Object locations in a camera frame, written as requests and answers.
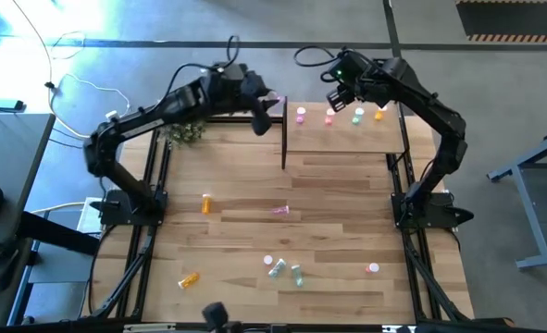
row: concrete floor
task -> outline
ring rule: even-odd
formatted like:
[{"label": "concrete floor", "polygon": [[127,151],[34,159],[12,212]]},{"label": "concrete floor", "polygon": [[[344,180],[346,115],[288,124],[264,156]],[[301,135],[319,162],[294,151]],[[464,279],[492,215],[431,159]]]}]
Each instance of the concrete floor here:
[{"label": "concrete floor", "polygon": [[[81,30],[90,38],[142,41],[225,41],[232,33],[250,42],[389,41],[381,0],[19,3],[49,38]],[[401,43],[468,43],[453,0],[424,0],[422,4],[392,0]],[[0,35],[32,36],[30,26],[9,0],[0,0]],[[32,42],[18,38],[0,43],[0,97],[25,100],[28,112],[47,112],[43,83],[48,80],[48,67],[40,45]],[[242,49],[239,60],[294,101],[323,101],[332,87],[318,80],[319,71],[295,66],[293,51]],[[378,57],[391,54],[390,50],[362,52]],[[537,253],[516,187],[510,179],[491,184],[485,178],[487,172],[534,147],[547,134],[547,53],[406,51],[403,56],[422,83],[439,92],[441,100],[467,121],[465,162],[445,182],[455,193],[456,204],[476,215],[460,228],[476,316],[507,316],[521,327],[547,329],[547,267],[519,272],[515,265],[515,259]],[[181,63],[209,63],[224,57],[223,49],[86,48],[69,60],[55,60],[54,79],[57,82],[65,72],[72,72],[98,85],[121,89],[137,107],[152,104]],[[304,61],[320,57],[308,54]],[[196,74],[186,70],[178,83]],[[56,111],[82,132],[92,131],[106,112],[123,112],[124,107],[118,95],[95,91],[70,78],[65,78],[55,103]],[[53,137],[69,141],[57,133]],[[81,152],[50,142],[27,209],[82,201],[99,193],[97,179],[87,174]],[[82,286],[37,285],[27,314],[43,321],[74,318],[79,306],[41,300],[64,295],[60,302],[81,302],[74,295]]]}]

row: wooden tabletop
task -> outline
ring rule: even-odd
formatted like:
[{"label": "wooden tabletop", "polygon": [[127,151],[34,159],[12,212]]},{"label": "wooden tabletop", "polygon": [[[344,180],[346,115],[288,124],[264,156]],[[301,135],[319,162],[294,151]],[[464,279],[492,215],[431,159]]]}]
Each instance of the wooden tabletop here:
[{"label": "wooden tabletop", "polygon": [[[298,107],[306,109],[303,124],[296,122]],[[365,113],[354,125],[357,107]],[[376,120],[377,105],[351,103],[326,125],[327,103],[288,103],[288,153],[402,153],[396,106],[389,103],[385,108],[382,120]]]},{"label": "wooden tabletop", "polygon": [[[417,170],[435,148],[430,129],[413,123]],[[143,321],[203,322],[206,305],[224,302],[230,320],[252,323],[414,322],[385,155],[291,154],[281,170],[280,138],[280,125],[256,137],[249,125],[212,124],[200,142],[173,152],[167,217],[156,238]],[[121,162],[133,174],[142,175],[148,146],[149,135],[125,144]],[[206,216],[204,193],[213,197]],[[288,215],[271,214],[284,205]],[[115,228],[101,249],[93,278],[96,306],[123,272],[130,234],[130,227]],[[428,242],[436,278],[472,316],[454,239],[430,230]],[[300,265],[304,285],[295,285],[288,267],[269,277],[267,254]],[[372,262],[378,273],[366,272]],[[192,272],[200,280],[181,290],[177,282]],[[420,289],[427,299],[425,286]]]}]

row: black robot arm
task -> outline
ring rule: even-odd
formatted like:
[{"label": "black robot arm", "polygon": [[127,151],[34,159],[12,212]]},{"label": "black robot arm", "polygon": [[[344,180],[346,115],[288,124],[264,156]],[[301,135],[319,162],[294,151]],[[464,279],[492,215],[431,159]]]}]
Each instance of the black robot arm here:
[{"label": "black robot arm", "polygon": [[156,209],[149,184],[137,180],[119,162],[118,146],[167,124],[185,124],[235,112],[253,113],[253,130],[263,135],[271,126],[267,110],[277,100],[260,100],[270,92],[263,79],[245,64],[219,67],[215,64],[203,77],[170,92],[156,105],[101,123],[84,143],[88,171],[107,177],[128,194],[136,211]]},{"label": "black robot arm", "polygon": [[[438,94],[428,92],[415,71],[401,58],[370,60],[356,51],[343,49],[327,73],[339,87],[327,95],[335,111],[354,100],[374,102],[380,107],[389,101],[407,105],[441,135],[441,143],[431,167],[422,179],[411,185],[404,196],[402,212],[415,219],[426,213],[431,192],[445,175],[455,172],[466,152],[466,123],[460,114],[438,101]],[[461,210],[457,223],[472,218]]]}]

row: bottle cap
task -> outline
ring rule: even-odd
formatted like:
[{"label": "bottle cap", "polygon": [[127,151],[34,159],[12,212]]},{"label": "bottle cap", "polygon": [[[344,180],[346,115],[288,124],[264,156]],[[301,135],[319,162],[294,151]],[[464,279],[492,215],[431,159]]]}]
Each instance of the bottle cap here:
[{"label": "bottle cap", "polygon": [[366,271],[368,273],[376,273],[376,272],[380,271],[380,266],[376,263],[372,263],[368,267],[366,267]]}]

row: desk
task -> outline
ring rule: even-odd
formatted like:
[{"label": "desk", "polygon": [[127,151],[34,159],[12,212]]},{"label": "desk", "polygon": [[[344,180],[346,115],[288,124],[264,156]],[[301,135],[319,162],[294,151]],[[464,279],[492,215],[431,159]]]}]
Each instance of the desk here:
[{"label": "desk", "polygon": [[0,243],[16,234],[55,116],[0,114]]},{"label": "desk", "polygon": [[[418,118],[406,122],[414,125],[409,135],[417,170],[435,147]],[[392,130],[400,133],[398,122]],[[396,137],[402,140],[400,134],[386,135],[369,144],[402,149],[401,143],[383,141]],[[149,140],[145,135],[123,148],[121,163],[138,176]],[[401,234],[393,227],[389,200],[393,189],[385,153],[390,152],[304,151],[289,154],[281,170],[280,140],[280,125],[256,137],[249,125],[212,124],[192,148],[172,153],[170,203],[156,237],[143,321],[203,322],[203,307],[222,301],[231,320],[252,323],[414,322]],[[200,213],[204,193],[214,199],[208,216]],[[269,212],[285,204],[289,215]],[[103,244],[93,277],[96,306],[122,275],[130,234],[131,227],[117,227]],[[454,239],[428,230],[428,242],[436,278],[472,317]],[[265,254],[300,264],[304,286],[295,287],[287,269],[277,279],[268,277]],[[365,272],[371,262],[379,263],[377,274]],[[193,271],[200,273],[199,282],[180,290],[177,281]],[[425,287],[421,290],[427,298]],[[427,300],[424,305],[428,313]]]}]

